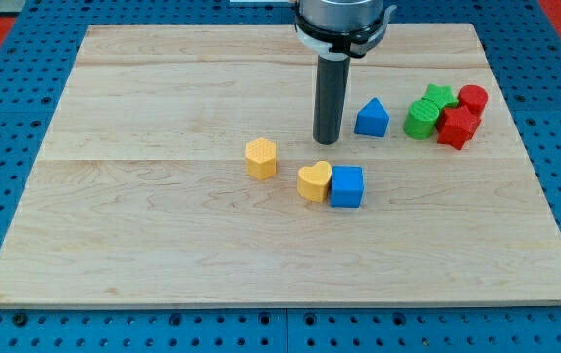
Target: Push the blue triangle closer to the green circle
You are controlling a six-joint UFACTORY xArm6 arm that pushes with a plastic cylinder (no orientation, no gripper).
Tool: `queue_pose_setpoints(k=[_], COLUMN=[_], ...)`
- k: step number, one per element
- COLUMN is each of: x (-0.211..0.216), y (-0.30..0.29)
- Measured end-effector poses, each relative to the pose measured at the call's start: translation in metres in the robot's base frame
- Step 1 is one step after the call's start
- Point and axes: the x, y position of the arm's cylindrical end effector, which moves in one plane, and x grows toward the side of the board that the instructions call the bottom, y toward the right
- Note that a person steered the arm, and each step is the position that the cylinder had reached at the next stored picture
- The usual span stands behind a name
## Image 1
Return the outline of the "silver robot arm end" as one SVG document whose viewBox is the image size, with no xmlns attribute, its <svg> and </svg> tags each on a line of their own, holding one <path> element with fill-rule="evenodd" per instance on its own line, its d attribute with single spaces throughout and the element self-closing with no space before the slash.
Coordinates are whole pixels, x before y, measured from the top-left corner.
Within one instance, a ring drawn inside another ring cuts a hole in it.
<svg viewBox="0 0 561 353">
<path fill-rule="evenodd" d="M 383 40 L 396 10 L 383 0 L 300 0 L 295 30 L 321 58 L 363 58 Z"/>
</svg>

